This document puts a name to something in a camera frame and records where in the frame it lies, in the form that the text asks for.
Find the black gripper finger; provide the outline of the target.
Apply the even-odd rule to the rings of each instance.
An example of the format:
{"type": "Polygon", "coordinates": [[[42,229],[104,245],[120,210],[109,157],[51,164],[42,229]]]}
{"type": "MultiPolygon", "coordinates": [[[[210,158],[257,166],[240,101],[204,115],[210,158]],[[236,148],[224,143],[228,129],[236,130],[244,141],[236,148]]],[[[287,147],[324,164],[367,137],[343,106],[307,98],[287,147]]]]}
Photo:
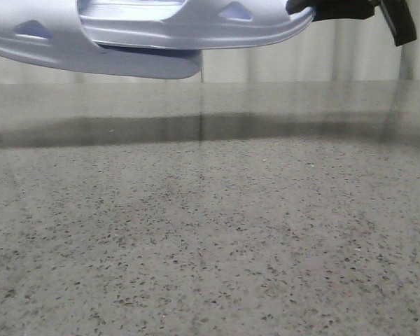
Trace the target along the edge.
{"type": "Polygon", "coordinates": [[[381,0],[379,6],[395,46],[403,46],[417,39],[417,28],[406,0],[381,0]]]}
{"type": "Polygon", "coordinates": [[[305,8],[315,10],[314,21],[353,19],[365,20],[375,14],[375,1],[369,0],[290,0],[286,11],[296,14],[305,8]]]}

